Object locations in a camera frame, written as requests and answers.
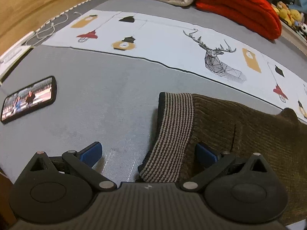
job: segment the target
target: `deer head print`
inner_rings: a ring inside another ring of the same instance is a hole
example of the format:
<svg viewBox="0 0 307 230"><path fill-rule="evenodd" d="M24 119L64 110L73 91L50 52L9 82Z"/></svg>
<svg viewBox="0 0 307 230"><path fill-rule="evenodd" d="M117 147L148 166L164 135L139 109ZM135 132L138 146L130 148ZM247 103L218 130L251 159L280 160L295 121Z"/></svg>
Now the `deer head print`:
<svg viewBox="0 0 307 230"><path fill-rule="evenodd" d="M185 33L185 31L183 31L183 33L186 36L191 38L193 41L198 43L198 45L201 48L206 50L206 55L205 55L205 66L206 66L206 68L208 68L211 72L219 75L220 77L227 78L228 80L232 80L232 81L236 81L236 82L240 82L240 83L243 83L244 81L247 80L245 75L241 71L228 66L224 62L220 61L219 58L218 58L218 55L222 55L224 53L234 53L236 51L236 48L234 50L232 50L231 47L227 44L226 40L224 40L227 47L228 47L227 49L224 49L221 44L220 44L219 48L211 49L211 48L207 47L206 44L201 41L201 36L198 39L196 39L193 36L193 34L196 33L196 32L198 32L198 30L196 30L192 33L189 33L189 34Z"/></svg>

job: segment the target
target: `brown knit fabric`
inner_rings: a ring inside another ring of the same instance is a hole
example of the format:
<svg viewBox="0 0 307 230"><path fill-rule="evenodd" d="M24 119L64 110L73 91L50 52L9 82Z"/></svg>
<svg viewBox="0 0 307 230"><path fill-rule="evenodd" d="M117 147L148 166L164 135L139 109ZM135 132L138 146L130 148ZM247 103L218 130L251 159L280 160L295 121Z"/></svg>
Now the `brown knit fabric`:
<svg viewBox="0 0 307 230"><path fill-rule="evenodd" d="M218 151L240 157L259 152L286 186L289 195L283 224L307 215L307 125L286 108L269 115L242 104L193 94L194 120L181 166L180 180L195 175L194 148L205 142Z"/></svg>
<svg viewBox="0 0 307 230"><path fill-rule="evenodd" d="M197 94L160 93L157 135L138 167L147 182L175 182L202 170L195 145L206 143L239 157L259 152L286 186L283 224L307 215L307 125L292 109L269 115L242 104Z"/></svg>

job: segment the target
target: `pendant lamp print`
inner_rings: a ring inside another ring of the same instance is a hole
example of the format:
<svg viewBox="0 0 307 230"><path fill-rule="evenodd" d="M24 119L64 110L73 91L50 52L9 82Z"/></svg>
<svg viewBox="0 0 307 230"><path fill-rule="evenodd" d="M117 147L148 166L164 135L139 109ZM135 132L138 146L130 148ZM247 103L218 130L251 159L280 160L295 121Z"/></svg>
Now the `pendant lamp print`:
<svg viewBox="0 0 307 230"><path fill-rule="evenodd" d="M282 77L285 77L283 71L280 68L278 68L278 66L276 65L275 65L275 72L281 75Z"/></svg>
<svg viewBox="0 0 307 230"><path fill-rule="evenodd" d="M90 15L87 16L85 18L83 18L82 20L76 22L74 25L72 25L72 28L81 28L86 26L87 24L89 24L91 21L97 19L98 15Z"/></svg>
<svg viewBox="0 0 307 230"><path fill-rule="evenodd" d="M299 108L300 112L303 114L304 118L307 119L307 113L305 112L305 110L302 106L302 103L300 101L298 101L298 108Z"/></svg>
<svg viewBox="0 0 307 230"><path fill-rule="evenodd" d="M118 21L120 21L120 22L130 22L130 23L133 23L133 22L135 22L135 19L134 19L133 16L127 16L127 17L124 17L124 18L122 18L122 19L120 19L120 20L118 20Z"/></svg>
<svg viewBox="0 0 307 230"><path fill-rule="evenodd" d="M83 35L78 35L77 37L80 38L78 40L78 42L80 42L80 43L86 42L88 39L97 39L98 38L98 36L96 35L96 30L93 30L93 31L88 32L88 33L83 34Z"/></svg>
<svg viewBox="0 0 307 230"><path fill-rule="evenodd" d="M124 38L122 41L117 41L112 44L112 47L117 50L131 50L135 48L135 38L132 36Z"/></svg>
<svg viewBox="0 0 307 230"><path fill-rule="evenodd" d="M273 89L273 92L275 92L276 94L278 94L279 99L280 99L283 103L286 103L286 100L288 100L288 98L287 98L287 96L283 93L283 91L281 90L281 88L279 87L279 85L277 84L276 78L275 78L275 76L274 76L274 74L273 74L273 72L272 72L272 70L271 70L271 68L270 68L269 62L268 62L268 67L269 67L269 69L270 69L270 71L271 71L271 73L272 73L272 75L273 75L273 77L274 77L274 80L275 80L275 82L276 82L276 87Z"/></svg>
<svg viewBox="0 0 307 230"><path fill-rule="evenodd" d="M242 48L242 52L248 67L255 70L258 73L261 73L258 61L256 60L256 55L253 52L247 50L246 48Z"/></svg>

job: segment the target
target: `gray bed sheet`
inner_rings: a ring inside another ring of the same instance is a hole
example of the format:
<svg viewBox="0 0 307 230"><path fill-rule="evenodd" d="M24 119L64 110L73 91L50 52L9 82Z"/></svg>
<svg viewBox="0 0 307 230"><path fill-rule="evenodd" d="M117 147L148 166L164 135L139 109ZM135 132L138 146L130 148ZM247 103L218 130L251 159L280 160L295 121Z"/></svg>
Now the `gray bed sheet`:
<svg viewBox="0 0 307 230"><path fill-rule="evenodd" d="M192 6L175 7L153 0L92 0L68 12L69 20L56 30L78 17L73 12L92 8L138 12L212 28L254 47L307 81L306 56L284 38L270 42L227 18ZM103 145L103 158L94 168L118 185L134 181L137 166L155 135L162 91L198 93L265 113L280 112L240 91L158 63L48 46L36 47L4 81L1 103L8 94L50 75L58 85L54 104L0 124L0 167L12 182L36 151L57 156L70 149L81 150L94 141Z"/></svg>

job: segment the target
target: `circular pad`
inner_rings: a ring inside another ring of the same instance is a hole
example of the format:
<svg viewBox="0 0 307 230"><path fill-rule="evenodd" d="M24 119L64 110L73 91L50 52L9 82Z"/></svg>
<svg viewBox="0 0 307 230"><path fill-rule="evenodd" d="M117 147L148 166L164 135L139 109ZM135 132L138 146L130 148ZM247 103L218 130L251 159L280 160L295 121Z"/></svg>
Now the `circular pad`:
<svg viewBox="0 0 307 230"><path fill-rule="evenodd" d="M260 224L275 220L284 211L288 196L276 180L257 172L252 176L224 176L211 182L204 197L217 214L239 223Z"/></svg>
<svg viewBox="0 0 307 230"><path fill-rule="evenodd" d="M81 214L92 189L79 177L58 172L30 172L12 189L10 206L20 218L43 224L59 223Z"/></svg>

